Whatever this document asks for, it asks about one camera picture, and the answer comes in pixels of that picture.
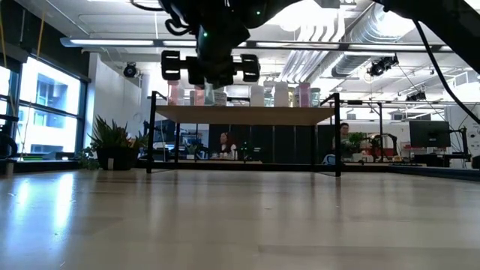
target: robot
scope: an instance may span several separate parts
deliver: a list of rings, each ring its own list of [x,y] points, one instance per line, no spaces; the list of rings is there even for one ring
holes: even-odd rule
[[[191,34],[196,39],[197,57],[180,59],[180,53],[162,54],[162,77],[179,80],[187,69],[189,83],[214,88],[233,84],[233,76],[243,71],[244,81],[256,82],[260,65],[255,55],[242,55],[234,62],[232,49],[245,42],[249,29],[266,23],[285,7],[301,0],[158,0],[172,19],[166,21],[170,33]],[[322,8],[340,8],[340,0],[316,0]],[[465,62],[480,73],[476,50],[480,41],[480,14],[464,0],[373,0],[385,11],[423,22],[445,41]]]

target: wooden tabletop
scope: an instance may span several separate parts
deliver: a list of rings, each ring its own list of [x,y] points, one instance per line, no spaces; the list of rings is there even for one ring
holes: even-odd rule
[[[310,126],[333,116],[332,108],[255,106],[157,106],[157,113],[177,123]]]

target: person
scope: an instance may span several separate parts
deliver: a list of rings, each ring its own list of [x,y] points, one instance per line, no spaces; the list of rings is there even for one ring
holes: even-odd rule
[[[342,154],[342,160],[349,160],[353,157],[352,151],[350,151],[350,126],[347,123],[340,124],[340,151]],[[335,150],[335,137],[333,138],[332,147]]]
[[[220,158],[236,159],[237,146],[233,143],[232,135],[223,132],[220,135]]]

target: planter pot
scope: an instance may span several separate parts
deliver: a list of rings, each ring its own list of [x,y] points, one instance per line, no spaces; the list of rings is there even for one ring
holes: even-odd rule
[[[97,149],[98,163],[104,170],[130,170],[137,164],[138,149],[112,147]]]

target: wooden floor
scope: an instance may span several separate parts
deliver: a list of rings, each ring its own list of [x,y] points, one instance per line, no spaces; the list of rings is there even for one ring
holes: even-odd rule
[[[480,269],[480,185],[392,174],[0,179],[0,269]]]

